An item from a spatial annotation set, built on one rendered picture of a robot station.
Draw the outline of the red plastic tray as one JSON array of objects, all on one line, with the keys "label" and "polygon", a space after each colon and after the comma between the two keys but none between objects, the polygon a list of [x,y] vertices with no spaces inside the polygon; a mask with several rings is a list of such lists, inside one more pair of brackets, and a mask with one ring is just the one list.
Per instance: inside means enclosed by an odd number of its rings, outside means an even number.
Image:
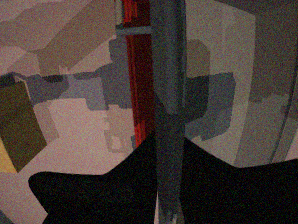
[{"label": "red plastic tray", "polygon": [[[121,0],[124,6],[124,27],[150,26],[149,0]],[[125,36],[128,55],[130,92],[132,92],[136,145],[154,131],[152,43],[150,34]]]}]

